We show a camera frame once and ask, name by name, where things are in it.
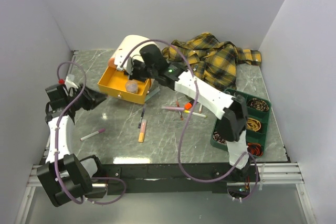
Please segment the pink top drawer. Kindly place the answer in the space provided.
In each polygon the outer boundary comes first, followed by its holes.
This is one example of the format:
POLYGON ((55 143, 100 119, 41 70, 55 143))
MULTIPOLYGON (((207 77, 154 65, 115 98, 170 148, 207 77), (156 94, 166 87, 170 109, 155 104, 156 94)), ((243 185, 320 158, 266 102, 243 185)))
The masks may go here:
POLYGON ((115 61, 115 58, 111 57, 108 61, 108 67, 111 67, 111 68, 115 69, 117 67, 117 65, 114 63, 114 61, 115 61))

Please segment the white pen pink cap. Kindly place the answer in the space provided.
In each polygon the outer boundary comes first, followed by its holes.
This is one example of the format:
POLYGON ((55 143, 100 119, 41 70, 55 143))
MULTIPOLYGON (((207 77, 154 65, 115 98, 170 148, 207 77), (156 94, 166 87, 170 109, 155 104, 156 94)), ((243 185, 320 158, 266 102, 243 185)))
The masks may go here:
POLYGON ((99 130, 97 130, 97 131, 95 131, 95 132, 92 132, 92 133, 90 133, 90 134, 88 134, 88 135, 86 135, 86 136, 81 137, 80 140, 81 140, 81 141, 85 141, 85 140, 87 140, 87 139, 89 139, 89 138, 91 138, 91 137, 93 137, 93 136, 95 136, 95 135, 98 135, 98 134, 100 134, 100 133, 103 133, 103 132, 105 132, 105 131, 106 131, 106 130, 105 130, 104 128, 99 129, 99 130))

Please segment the cream round drawer organizer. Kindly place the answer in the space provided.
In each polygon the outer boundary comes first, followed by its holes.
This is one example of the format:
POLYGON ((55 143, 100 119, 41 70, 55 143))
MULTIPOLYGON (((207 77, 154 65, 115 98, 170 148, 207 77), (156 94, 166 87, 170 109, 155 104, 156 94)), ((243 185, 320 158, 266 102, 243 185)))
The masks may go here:
POLYGON ((129 54, 127 55, 127 57, 130 54, 133 54, 132 61, 133 60, 139 60, 141 62, 144 62, 143 57, 140 55, 140 50, 143 47, 148 46, 148 45, 155 45, 158 48, 157 43, 155 43, 153 41, 149 41, 149 39, 146 38, 146 37, 143 37, 143 36, 140 36, 140 35, 128 35, 123 39, 123 41, 121 42, 121 44, 118 46, 117 49, 122 48, 122 47, 124 47, 125 49, 129 49, 130 51, 129 51, 129 54))

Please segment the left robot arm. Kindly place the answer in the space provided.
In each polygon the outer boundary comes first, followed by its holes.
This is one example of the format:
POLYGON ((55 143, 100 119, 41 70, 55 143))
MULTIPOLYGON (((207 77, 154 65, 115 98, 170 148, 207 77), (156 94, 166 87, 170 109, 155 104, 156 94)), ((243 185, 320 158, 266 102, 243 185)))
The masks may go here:
POLYGON ((95 155, 78 159, 70 143, 76 112, 95 109, 107 95, 84 84, 55 84, 45 91, 49 97, 45 121, 50 130, 50 146, 45 164, 37 169, 37 177, 51 203, 59 207, 72 199, 81 201, 93 192, 92 183, 104 179, 100 160, 95 155))

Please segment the yellow drawer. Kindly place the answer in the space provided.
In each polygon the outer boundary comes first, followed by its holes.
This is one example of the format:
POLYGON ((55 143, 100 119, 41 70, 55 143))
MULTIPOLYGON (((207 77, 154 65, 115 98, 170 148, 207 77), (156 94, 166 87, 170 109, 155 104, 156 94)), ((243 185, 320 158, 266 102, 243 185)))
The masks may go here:
POLYGON ((144 104, 145 97, 147 96, 154 80, 146 79, 145 82, 134 80, 138 85, 137 93, 131 93, 126 90, 126 83, 128 81, 129 78, 124 74, 124 72, 117 71, 115 68, 107 67, 104 74, 98 81, 98 87, 100 92, 109 96, 136 104, 144 104))

